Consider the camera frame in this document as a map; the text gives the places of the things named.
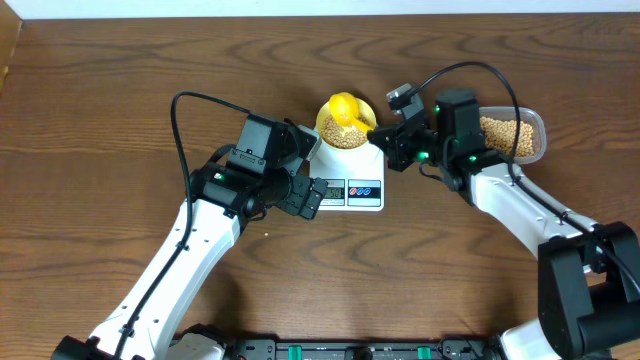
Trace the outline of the yellow measuring scoop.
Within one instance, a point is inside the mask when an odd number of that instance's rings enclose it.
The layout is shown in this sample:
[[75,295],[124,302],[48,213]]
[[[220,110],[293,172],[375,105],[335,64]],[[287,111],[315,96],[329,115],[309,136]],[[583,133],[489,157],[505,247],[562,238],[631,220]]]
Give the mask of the yellow measuring scoop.
[[340,92],[329,98],[330,115],[344,132],[357,130],[367,134],[375,129],[361,110],[358,99],[348,93]]

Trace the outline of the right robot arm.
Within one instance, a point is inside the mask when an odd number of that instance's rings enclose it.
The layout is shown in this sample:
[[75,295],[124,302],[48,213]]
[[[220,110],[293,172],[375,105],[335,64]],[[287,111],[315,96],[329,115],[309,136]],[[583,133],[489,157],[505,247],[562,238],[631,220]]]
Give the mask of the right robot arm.
[[500,335],[503,358],[581,359],[638,339],[639,241],[628,225],[575,213],[488,147],[472,90],[437,95],[434,129],[416,88],[405,84],[387,100],[402,120],[368,139],[389,169],[439,168],[450,191],[497,219],[537,260],[538,315]]

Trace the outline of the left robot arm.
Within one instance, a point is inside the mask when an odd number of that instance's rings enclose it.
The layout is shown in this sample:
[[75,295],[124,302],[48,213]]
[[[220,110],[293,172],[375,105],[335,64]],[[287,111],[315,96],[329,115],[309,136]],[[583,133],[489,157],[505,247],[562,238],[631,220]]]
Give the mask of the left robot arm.
[[171,232],[121,304],[85,341],[64,337],[55,359],[221,359],[225,344],[178,325],[207,276],[251,221],[276,207],[311,220],[326,181],[301,173],[322,143],[289,120],[251,114],[235,145],[218,149],[188,176]]

